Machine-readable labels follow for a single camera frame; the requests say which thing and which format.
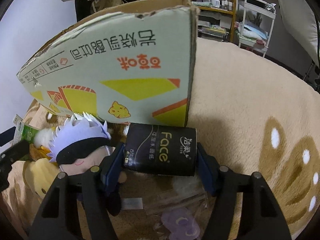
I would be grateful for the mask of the open cardboard box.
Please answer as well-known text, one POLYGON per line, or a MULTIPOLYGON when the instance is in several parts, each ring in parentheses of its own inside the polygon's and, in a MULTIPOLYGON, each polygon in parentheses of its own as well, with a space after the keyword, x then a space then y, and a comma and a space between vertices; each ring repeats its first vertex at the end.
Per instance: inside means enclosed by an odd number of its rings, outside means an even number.
POLYGON ((187 124, 198 8, 140 0, 92 14, 57 34, 20 69, 24 88, 59 116, 187 124))

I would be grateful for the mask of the yellow dog plush toy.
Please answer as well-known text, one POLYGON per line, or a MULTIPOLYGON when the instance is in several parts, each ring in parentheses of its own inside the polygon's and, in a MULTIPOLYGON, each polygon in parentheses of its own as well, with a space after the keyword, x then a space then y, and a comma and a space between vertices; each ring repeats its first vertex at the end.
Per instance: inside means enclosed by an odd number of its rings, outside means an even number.
POLYGON ((59 172, 58 166, 46 158, 25 161, 23 164, 24 183, 40 199, 46 196, 59 172))

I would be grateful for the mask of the clear plastic bag purple item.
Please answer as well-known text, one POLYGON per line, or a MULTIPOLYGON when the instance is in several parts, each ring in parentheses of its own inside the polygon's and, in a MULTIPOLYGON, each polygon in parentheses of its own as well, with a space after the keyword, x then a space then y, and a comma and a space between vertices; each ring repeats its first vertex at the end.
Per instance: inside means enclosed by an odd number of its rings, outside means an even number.
POLYGON ((172 189, 144 198, 125 198, 123 210, 143 210, 158 239, 201 239, 208 197, 198 176, 174 177, 172 189))

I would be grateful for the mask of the white duck plush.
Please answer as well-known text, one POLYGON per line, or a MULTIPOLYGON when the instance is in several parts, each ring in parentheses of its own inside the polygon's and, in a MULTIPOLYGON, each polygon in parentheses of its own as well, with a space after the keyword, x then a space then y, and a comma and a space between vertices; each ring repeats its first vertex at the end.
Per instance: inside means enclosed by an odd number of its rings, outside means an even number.
POLYGON ((49 143, 53 139, 55 132, 52 128, 44 128, 35 134, 33 144, 36 148, 41 146, 49 148, 49 143))

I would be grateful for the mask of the white-haired doll plush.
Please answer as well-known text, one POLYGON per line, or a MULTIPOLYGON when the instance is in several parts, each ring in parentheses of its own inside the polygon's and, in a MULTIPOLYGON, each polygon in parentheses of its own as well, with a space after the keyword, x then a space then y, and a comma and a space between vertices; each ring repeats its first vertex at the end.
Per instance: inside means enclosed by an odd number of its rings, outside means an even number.
POLYGON ((111 139, 111 129, 106 121, 101 122, 85 112, 73 114, 52 132, 47 155, 69 176, 99 166, 106 208, 112 216, 117 216, 122 208, 119 187, 126 181, 121 164, 124 146, 113 147, 111 139))

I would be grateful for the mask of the white utility cart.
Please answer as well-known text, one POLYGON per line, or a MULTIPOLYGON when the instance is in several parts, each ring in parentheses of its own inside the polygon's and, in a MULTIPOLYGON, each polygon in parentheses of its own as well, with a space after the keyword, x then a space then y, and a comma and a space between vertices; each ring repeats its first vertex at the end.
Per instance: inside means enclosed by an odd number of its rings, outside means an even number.
POLYGON ((238 9, 243 10, 236 27, 238 47, 266 55, 276 19, 275 6, 264 0, 238 0, 238 9))

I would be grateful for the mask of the black hanging garment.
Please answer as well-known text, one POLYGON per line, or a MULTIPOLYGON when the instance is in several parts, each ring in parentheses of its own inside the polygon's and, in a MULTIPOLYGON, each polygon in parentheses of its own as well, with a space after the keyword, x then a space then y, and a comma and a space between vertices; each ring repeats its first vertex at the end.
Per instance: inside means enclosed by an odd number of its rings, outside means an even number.
POLYGON ((93 1, 89 0, 75 0, 76 21, 79 22, 84 18, 94 14, 93 1))

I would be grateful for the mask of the wooden shelf unit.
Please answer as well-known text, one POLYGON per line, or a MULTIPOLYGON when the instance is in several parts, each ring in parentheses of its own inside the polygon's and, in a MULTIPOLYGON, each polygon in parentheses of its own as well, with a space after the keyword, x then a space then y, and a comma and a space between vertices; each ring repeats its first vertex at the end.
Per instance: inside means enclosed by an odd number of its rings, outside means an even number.
POLYGON ((191 0, 200 9, 199 36, 233 42, 236 0, 191 0))

